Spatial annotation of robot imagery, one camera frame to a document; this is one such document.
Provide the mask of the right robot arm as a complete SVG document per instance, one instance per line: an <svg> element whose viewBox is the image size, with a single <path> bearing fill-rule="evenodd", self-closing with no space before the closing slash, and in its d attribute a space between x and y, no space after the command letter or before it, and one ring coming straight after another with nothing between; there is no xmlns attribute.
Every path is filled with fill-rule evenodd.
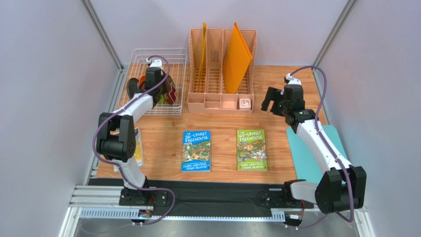
<svg viewBox="0 0 421 237"><path fill-rule="evenodd" d="M334 146L322 128L318 115L306 109L301 85L288 84L282 90L269 87L261 104L263 111L285 118L286 124L305 143L322 172L318 184L305 179L284 183L286 201L302 200L318 206L324 214L342 215L348 211L353 219L356 209L364 205L367 174L363 167L352 165Z"/></svg>

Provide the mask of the red floral plate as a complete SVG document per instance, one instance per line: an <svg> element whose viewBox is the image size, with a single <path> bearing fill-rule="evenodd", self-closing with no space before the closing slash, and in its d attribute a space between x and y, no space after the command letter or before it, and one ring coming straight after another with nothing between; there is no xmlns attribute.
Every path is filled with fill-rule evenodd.
<svg viewBox="0 0 421 237"><path fill-rule="evenodd" d="M166 79L166 93L164 93L166 103L173 105L176 102L176 86L171 76Z"/></svg>

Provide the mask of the lime green plate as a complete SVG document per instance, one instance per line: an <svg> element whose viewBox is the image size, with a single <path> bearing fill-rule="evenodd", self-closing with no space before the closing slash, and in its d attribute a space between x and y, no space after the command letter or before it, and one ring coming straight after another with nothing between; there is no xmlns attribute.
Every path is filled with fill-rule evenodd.
<svg viewBox="0 0 421 237"><path fill-rule="evenodd" d="M164 104L166 102L164 95L161 95L160 100L158 101L158 104Z"/></svg>

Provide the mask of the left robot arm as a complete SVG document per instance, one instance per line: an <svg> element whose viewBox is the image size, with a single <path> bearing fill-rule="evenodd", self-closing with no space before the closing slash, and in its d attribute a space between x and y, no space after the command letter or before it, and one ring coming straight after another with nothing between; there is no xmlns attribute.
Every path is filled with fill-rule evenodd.
<svg viewBox="0 0 421 237"><path fill-rule="evenodd" d="M167 77L162 68L148 67L144 90L119 110L102 113L99 117L93 139L94 152L103 162L114 165L122 176L124 187L119 201L122 206L147 205L150 201L149 181L133 157L136 150L134 124L156 106L165 91Z"/></svg>

